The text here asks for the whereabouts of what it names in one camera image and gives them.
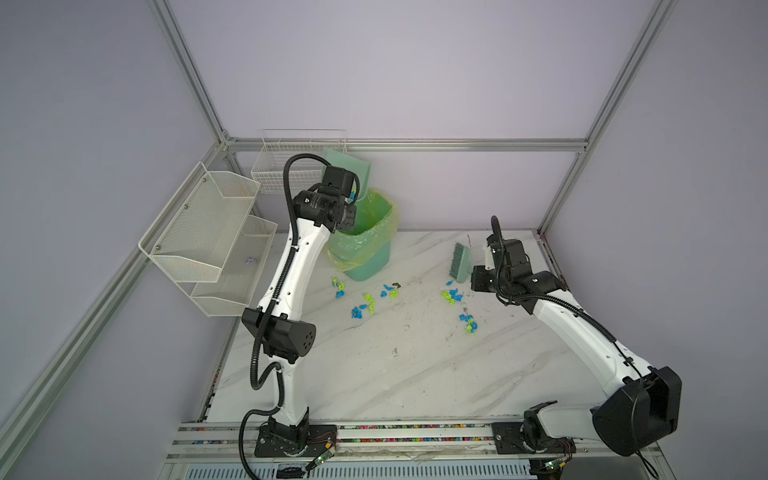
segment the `aluminum frame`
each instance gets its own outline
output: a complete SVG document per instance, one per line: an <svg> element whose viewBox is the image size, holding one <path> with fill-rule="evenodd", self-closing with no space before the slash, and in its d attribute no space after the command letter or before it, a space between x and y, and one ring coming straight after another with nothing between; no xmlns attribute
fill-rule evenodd
<svg viewBox="0 0 768 480"><path fill-rule="evenodd" d="M157 19L187 85L192 90L201 114L216 141L208 151L203 162L210 166L216 161L225 160L232 171L242 174L237 163L238 151L259 150L261 140L231 138L224 130L216 113L210 95L204 86L200 72L194 64L190 49L178 25L169 0L147 0ZM348 151L573 151L576 157L571 169L563 180L557 195L553 199L545 218L538 228L540 247L545 249L550 267L557 269L554 257L546 244L545 234L549 230L563 203L573 189L575 181L587 165L603 133L613 118L617 106L627 93L637 70L658 37L669 18L677 0L658 0L649 14L640 35L627 56L621 72L617 76L611 91L589 130L586 139L351 139ZM163 222L157 227L164 227L170 221L173 212L180 206L188 190L197 182L197 178L188 178L163 209ZM75 370L80 366L88 350L94 344L101 331L131 292L149 260L134 248L112 281L106 286L97 302L90 308L78 327L69 336L45 371L27 392L19 406L0 428L0 480L8 476L18 460L24 454L29 443L45 424L57 401L63 395Z"/></svg>

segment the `trash can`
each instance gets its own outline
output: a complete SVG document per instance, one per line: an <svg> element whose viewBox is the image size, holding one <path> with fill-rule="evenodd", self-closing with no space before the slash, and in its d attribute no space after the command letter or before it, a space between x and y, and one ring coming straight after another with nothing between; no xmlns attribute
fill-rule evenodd
<svg viewBox="0 0 768 480"><path fill-rule="evenodd" d="M336 231L325 246L333 264L352 280L362 282L389 262L389 248L397 232L397 206L378 190L369 189L356 203L355 229Z"/></svg>

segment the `white wire basket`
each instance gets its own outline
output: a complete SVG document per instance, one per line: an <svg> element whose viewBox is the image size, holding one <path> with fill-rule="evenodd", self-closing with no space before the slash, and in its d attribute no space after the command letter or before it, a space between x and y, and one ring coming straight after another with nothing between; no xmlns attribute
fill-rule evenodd
<svg viewBox="0 0 768 480"><path fill-rule="evenodd" d="M295 154L311 153L323 156L326 148L346 153L344 130L262 130L264 146L250 174L261 184L262 194L282 194L283 167ZM297 160L291 165L288 182L295 194L319 183L323 166L312 159Z"/></svg>
<svg viewBox="0 0 768 480"><path fill-rule="evenodd" d="M190 298L208 316L240 316L250 305L277 223L249 215L219 281L198 283Z"/></svg>
<svg viewBox="0 0 768 480"><path fill-rule="evenodd" d="M171 221L158 233L161 214L139 248L207 316L240 316L253 299L277 224L250 214L259 182L203 164L193 176L199 180L184 203L172 207Z"/></svg>

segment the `white marble tabletop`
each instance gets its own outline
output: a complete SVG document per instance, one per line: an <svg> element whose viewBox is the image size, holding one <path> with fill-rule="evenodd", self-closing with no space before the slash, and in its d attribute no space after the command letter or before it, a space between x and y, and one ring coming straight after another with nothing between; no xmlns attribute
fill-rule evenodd
<svg viewBox="0 0 768 480"><path fill-rule="evenodd" d="M520 306L504 307L490 293L450 280L455 242L469 244L473 264L483 263L490 231L398 232L384 269L365 282L317 261L301 320L317 326L317 340L303 359L303 384L313 420L488 418L521 415L547 400L602 402L591 372L542 322ZM547 265L529 230L504 232L525 245L533 271ZM253 306L268 287L286 241L278 234ZM336 299L331 279L346 284ZM396 299L380 298L383 284L400 283ZM443 290L464 297L450 306ZM352 308L376 300L376 314ZM459 314L474 316L475 335ZM208 422L239 422L249 409L273 407L275 382L254 392L249 384L253 337L241 324L223 368ZM267 364L262 353L260 366Z"/></svg>

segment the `yellow plastic bag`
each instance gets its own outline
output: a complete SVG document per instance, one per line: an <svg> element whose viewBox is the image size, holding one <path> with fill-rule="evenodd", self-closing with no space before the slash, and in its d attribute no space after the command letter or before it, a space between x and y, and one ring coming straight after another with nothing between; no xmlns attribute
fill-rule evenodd
<svg viewBox="0 0 768 480"><path fill-rule="evenodd" d="M343 272L370 260L395 236L400 220L397 205L378 190L369 188L356 206L355 230L337 230L324 247L328 259Z"/></svg>

